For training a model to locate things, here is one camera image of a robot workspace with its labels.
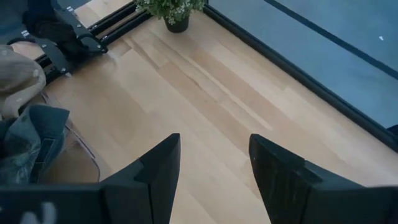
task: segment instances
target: wooden floor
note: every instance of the wooden floor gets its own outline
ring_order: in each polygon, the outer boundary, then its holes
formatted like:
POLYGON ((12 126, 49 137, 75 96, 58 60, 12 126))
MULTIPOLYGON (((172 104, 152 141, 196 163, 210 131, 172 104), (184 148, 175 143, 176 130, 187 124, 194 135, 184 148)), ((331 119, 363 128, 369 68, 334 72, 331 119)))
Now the wooden floor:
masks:
POLYGON ((360 184, 398 184, 398 154, 204 14, 183 34, 151 19, 109 48, 47 91, 104 161, 103 177, 181 133, 171 223, 269 223, 251 133, 360 184))

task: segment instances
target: metal rod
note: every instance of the metal rod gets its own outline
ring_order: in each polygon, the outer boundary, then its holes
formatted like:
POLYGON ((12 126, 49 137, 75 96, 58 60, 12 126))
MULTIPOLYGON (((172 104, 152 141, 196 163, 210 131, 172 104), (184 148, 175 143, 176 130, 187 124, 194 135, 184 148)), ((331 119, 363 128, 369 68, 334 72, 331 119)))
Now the metal rod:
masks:
POLYGON ((124 34, 127 34, 130 30, 136 28, 138 25, 148 20, 149 18, 151 18, 151 15, 146 12, 138 14, 137 16, 121 24, 117 29, 112 30, 110 33, 106 34, 106 38, 102 38, 101 43, 103 45, 111 44, 115 40, 122 37, 124 34))
POLYGON ((112 14, 102 18, 87 29, 90 30, 93 35, 98 35, 104 32, 106 29, 117 24, 122 19, 133 14, 136 11, 136 7, 137 5, 134 2, 130 2, 112 14))

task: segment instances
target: blue denim fabric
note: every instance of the blue denim fabric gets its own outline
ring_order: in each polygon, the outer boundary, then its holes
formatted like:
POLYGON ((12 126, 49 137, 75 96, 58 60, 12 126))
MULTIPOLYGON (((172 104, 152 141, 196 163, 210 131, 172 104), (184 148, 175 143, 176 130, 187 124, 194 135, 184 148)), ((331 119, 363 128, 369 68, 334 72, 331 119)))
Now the blue denim fabric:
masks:
POLYGON ((18 119, 0 121, 0 184, 36 183, 62 150, 69 111, 28 106, 18 119))

